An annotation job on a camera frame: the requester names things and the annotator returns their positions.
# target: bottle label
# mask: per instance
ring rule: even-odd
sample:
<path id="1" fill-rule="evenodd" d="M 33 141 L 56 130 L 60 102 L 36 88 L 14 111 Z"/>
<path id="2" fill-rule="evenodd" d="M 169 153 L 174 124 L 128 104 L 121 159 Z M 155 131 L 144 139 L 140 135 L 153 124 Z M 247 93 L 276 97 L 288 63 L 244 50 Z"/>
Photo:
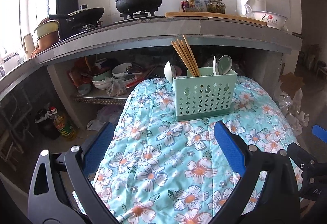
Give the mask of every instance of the bottle label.
<path id="1" fill-rule="evenodd" d="M 189 2 L 181 2 L 181 3 L 182 3 L 182 11 L 185 12 L 185 8 L 189 8 L 190 3 Z"/>

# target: quilted cloth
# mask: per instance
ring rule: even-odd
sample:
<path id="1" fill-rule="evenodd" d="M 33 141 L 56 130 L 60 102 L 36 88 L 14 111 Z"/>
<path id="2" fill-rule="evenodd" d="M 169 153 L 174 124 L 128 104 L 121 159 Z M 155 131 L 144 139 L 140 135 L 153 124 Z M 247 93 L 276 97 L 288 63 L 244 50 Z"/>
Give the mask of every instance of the quilted cloth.
<path id="1" fill-rule="evenodd" d="M 211 220 L 240 178 L 215 140 L 218 120 L 262 151 L 276 153 L 296 142 L 282 112 L 255 81 L 237 77 L 234 92 L 226 95 L 233 102 L 229 115 L 176 122 L 172 85 L 165 78 L 137 85 L 92 182 L 118 221 L 206 224 Z M 192 107 L 186 99 L 179 103 Z M 208 96 L 203 103 L 217 101 Z M 300 187 L 301 170 L 294 163 L 293 167 Z M 266 175 L 261 172 L 244 213 L 256 205 Z"/>

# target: kitchen window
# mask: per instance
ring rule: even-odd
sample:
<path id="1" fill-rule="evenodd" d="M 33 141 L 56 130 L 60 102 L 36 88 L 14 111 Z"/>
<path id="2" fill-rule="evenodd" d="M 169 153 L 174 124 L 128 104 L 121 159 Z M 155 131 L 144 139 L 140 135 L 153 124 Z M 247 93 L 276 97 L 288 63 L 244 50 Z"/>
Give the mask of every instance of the kitchen window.
<path id="1" fill-rule="evenodd" d="M 20 0 L 0 0 L 0 77 L 24 61 Z"/>

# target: wok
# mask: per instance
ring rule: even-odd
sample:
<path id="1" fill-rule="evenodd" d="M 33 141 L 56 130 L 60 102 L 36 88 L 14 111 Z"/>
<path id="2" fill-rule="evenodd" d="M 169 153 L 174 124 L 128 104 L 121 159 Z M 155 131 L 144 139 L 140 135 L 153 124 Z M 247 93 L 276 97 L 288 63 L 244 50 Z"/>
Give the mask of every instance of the wok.
<path id="1" fill-rule="evenodd" d="M 81 9 L 74 11 L 70 14 L 49 14 L 49 19 L 66 19 L 67 22 L 71 22 L 72 26 L 84 26 L 88 24 L 96 24 L 102 17 L 104 8 L 87 8 L 87 4 L 81 6 Z"/>

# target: dish rack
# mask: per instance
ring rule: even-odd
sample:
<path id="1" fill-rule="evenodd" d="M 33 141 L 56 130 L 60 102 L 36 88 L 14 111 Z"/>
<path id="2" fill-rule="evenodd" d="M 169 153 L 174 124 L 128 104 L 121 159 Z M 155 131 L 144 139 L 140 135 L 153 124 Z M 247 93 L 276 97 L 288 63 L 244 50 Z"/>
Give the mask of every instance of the dish rack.
<path id="1" fill-rule="evenodd" d="M 199 68 L 199 77 L 173 79 L 176 121 L 229 114 L 237 73 L 213 75 L 213 68 Z"/>

